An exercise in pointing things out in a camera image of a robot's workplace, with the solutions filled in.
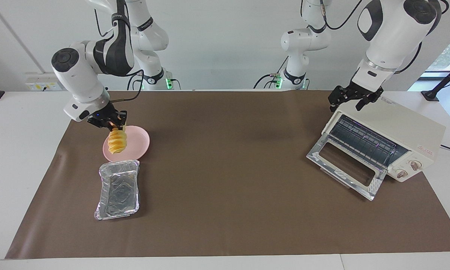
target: brown leather mat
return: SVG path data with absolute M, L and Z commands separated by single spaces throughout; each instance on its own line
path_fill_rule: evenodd
M 115 92 L 129 98 L 134 93 Z M 306 159 L 328 92 L 145 92 L 141 208 L 96 221 L 107 130 L 71 122 L 6 258 L 450 251 L 450 219 L 423 174 L 373 202 Z

